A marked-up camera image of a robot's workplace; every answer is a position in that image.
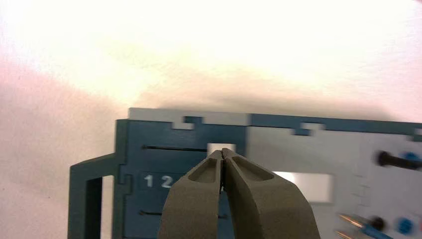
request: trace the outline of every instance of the blue plastic panel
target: blue plastic panel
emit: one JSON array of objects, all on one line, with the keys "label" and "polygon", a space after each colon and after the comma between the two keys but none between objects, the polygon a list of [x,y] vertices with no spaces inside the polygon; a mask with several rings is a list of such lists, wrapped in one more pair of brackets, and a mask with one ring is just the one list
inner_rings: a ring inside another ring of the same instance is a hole
[{"label": "blue plastic panel", "polygon": [[[130,120],[127,137],[127,164],[122,176],[132,175],[132,193],[125,196],[124,236],[131,239],[155,238],[169,187],[207,156],[208,143],[231,143],[246,153],[246,127],[202,124],[200,117],[186,117],[193,130],[172,129],[170,122]],[[179,151],[146,146],[202,149]],[[222,194],[219,219],[220,238],[233,238],[227,198]]]}]

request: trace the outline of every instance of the blue knob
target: blue knob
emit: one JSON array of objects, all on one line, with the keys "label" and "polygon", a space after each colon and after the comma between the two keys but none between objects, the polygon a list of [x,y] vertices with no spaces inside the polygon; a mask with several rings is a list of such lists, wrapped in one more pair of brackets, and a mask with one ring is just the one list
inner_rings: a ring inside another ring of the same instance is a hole
[{"label": "blue knob", "polygon": [[403,235],[409,235],[413,231],[413,223],[407,218],[400,218],[398,221],[397,231]]},{"label": "blue knob", "polygon": [[419,156],[413,152],[403,152],[401,154],[401,157],[410,161],[422,161]]}]

